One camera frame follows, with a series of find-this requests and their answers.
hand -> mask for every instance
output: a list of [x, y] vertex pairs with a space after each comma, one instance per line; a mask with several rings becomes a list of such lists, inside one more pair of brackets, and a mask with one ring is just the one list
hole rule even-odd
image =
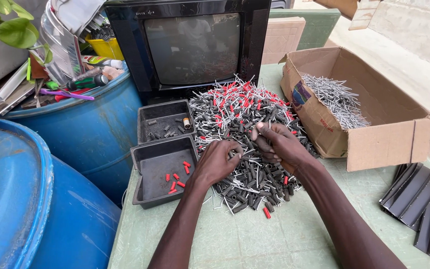
[[258, 145], [264, 158], [269, 162], [280, 162], [291, 174], [294, 174], [298, 165], [307, 158], [312, 158], [298, 138], [281, 124], [272, 124], [270, 129], [268, 123], [257, 123], [251, 132], [251, 140]]
[[[229, 159], [228, 152], [235, 150], [235, 156]], [[201, 183], [207, 188], [220, 182], [228, 176], [240, 162], [243, 149], [235, 141], [213, 141], [205, 149], [202, 157], [195, 168], [193, 178], [194, 183]]]

person's left hand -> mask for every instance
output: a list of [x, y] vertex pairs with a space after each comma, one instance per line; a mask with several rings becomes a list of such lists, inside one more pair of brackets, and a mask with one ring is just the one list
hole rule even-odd
[[[229, 158], [228, 152], [235, 150], [237, 153]], [[243, 149], [235, 141], [213, 141], [205, 149], [202, 157], [195, 168], [193, 179], [194, 184], [202, 184], [209, 188], [211, 185], [221, 181], [228, 176], [240, 162]]]

table surface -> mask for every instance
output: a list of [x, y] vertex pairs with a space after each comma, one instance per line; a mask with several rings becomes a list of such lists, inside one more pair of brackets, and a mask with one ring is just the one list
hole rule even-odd
[[[282, 65], [263, 65], [260, 83], [282, 95]], [[319, 159], [356, 211], [408, 268], [430, 269], [430, 256], [413, 246], [415, 232], [382, 212], [378, 200], [391, 185], [396, 167], [346, 171], [346, 159]], [[144, 210], [132, 205], [139, 173], [132, 171], [108, 269], [144, 269], [179, 201]], [[207, 192], [206, 198], [212, 195]], [[215, 199], [215, 207], [220, 199]], [[341, 268], [330, 236], [305, 191], [275, 207], [232, 216], [226, 207], [202, 206], [195, 230], [192, 269]]]

television screen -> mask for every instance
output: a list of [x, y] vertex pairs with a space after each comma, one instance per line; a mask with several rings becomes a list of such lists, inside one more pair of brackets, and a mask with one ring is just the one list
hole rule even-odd
[[210, 83], [236, 73], [238, 13], [149, 19], [144, 27], [161, 84]]

television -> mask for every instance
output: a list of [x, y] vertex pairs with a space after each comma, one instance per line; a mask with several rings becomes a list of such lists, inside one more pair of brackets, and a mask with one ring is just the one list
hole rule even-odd
[[146, 104], [213, 83], [257, 83], [271, 0], [109, 0], [109, 22]]

